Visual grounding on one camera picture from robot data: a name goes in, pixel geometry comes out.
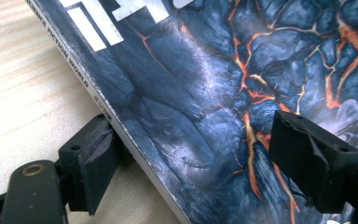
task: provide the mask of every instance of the white letter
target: white letter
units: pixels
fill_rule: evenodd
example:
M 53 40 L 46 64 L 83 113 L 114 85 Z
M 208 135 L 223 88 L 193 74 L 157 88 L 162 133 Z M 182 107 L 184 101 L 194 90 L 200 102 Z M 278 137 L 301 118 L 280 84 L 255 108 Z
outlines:
M 138 11 L 142 7 L 146 7 L 149 10 L 155 23 L 164 20 L 169 16 L 167 9 L 161 0 L 116 0 L 120 5 L 120 8 L 114 10 L 113 16 L 117 21 L 121 21 L 124 18 L 130 16 L 130 14 Z
M 194 1 L 194 0 L 173 0 L 173 5 L 176 8 L 182 8 L 182 7 L 187 6 L 192 1 Z
M 86 8 L 86 10 L 88 11 L 88 13 L 91 15 L 92 19 L 97 24 L 98 28 L 103 33 L 103 36 L 107 39 L 107 41 L 109 42 L 109 44 L 111 46 L 113 46 L 117 43 L 120 43 L 121 41 L 124 40 L 123 37 L 121 36 L 121 34 L 118 32 L 116 26 L 109 19 L 108 15 L 106 14 L 106 12 L 103 9 L 103 6 L 101 6 L 101 4 L 98 0 L 60 0 L 60 2 L 62 3 L 62 5 L 64 7 L 69 7 L 74 4 L 82 2 L 84 7 Z M 92 40 L 98 42 L 98 40 L 96 40 L 96 38 L 95 38 L 95 35 L 96 36 L 98 36 L 98 35 L 97 35 L 96 31 L 92 28 L 90 22 L 87 20 L 84 13 L 79 12 L 79 11 L 75 11 L 75 12 L 71 12 L 71 13 L 73 15 L 76 15 L 76 16 L 73 16 L 70 14 L 72 20 L 74 20 L 76 26 L 79 28 L 82 35 L 85 36 L 85 38 L 86 38 L 86 35 L 89 38 L 91 36 L 93 36 Z M 84 17 L 84 18 L 77 19 L 77 20 L 82 20 L 82 22 L 85 22 L 85 24 L 81 25 L 79 22 L 76 22 L 74 19 L 76 17 Z M 97 43 L 97 42 L 91 43 L 89 39 L 87 39 L 87 41 L 89 42 L 90 45 L 101 46 L 100 45 L 101 43 Z

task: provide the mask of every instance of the dark blue graphic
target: dark blue graphic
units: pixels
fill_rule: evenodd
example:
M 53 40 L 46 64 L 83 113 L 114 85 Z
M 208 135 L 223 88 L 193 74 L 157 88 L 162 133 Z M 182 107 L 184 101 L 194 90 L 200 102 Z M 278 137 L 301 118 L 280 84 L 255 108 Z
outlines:
M 275 110 L 358 148 L 358 0 L 164 1 L 158 24 L 101 3 L 124 41 L 98 52 L 58 1 L 38 4 L 189 221 L 350 219 L 293 195 L 268 149 Z

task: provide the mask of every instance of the light wood table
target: light wood table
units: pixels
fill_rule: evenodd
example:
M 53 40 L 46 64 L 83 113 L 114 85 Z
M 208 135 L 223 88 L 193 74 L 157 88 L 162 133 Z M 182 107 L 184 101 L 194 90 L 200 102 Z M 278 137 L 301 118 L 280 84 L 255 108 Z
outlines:
M 0 0 L 0 194 L 29 161 L 58 159 L 58 149 L 98 107 L 24 0 Z M 178 223 L 127 152 L 95 217 L 70 223 Z

